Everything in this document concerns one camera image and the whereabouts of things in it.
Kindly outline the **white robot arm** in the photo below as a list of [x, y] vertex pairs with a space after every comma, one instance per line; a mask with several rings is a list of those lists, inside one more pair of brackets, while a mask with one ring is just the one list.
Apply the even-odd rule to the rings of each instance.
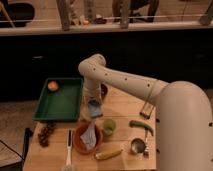
[[213, 109], [199, 86], [112, 70], [100, 54], [81, 61], [78, 70], [88, 98], [106, 83], [155, 107], [157, 171], [213, 171]]

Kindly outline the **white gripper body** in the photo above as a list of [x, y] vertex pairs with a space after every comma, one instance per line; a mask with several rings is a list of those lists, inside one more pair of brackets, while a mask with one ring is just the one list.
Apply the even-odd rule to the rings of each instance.
[[96, 100], [102, 103], [100, 82], [93, 79], [85, 79], [83, 83], [83, 97], [86, 102]]

